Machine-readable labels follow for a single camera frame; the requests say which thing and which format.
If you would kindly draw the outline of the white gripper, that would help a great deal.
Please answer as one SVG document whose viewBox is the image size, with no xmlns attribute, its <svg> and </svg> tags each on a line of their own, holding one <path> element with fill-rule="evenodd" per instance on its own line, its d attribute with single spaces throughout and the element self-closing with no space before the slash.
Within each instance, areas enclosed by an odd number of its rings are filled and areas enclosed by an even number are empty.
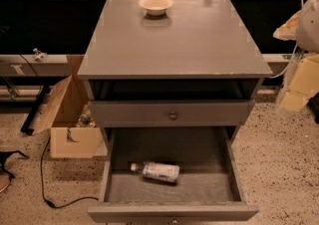
<svg viewBox="0 0 319 225">
<path fill-rule="evenodd" d="M 279 96 L 279 107 L 290 113 L 301 112 L 309 102 L 306 98 L 319 93 L 319 54 L 311 53 L 300 61 L 288 88 L 293 92 Z"/>
</svg>

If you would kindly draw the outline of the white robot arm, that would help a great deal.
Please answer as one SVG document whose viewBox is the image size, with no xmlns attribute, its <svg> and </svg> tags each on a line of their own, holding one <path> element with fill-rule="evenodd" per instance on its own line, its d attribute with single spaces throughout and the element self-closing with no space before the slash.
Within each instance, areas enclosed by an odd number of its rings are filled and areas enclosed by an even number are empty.
<svg viewBox="0 0 319 225">
<path fill-rule="evenodd" d="M 319 93 L 319 0 L 307 0 L 301 9 L 277 28 L 273 37 L 295 41 L 308 55 L 288 66 L 284 89 L 278 97 L 279 107 L 300 112 Z"/>
</svg>

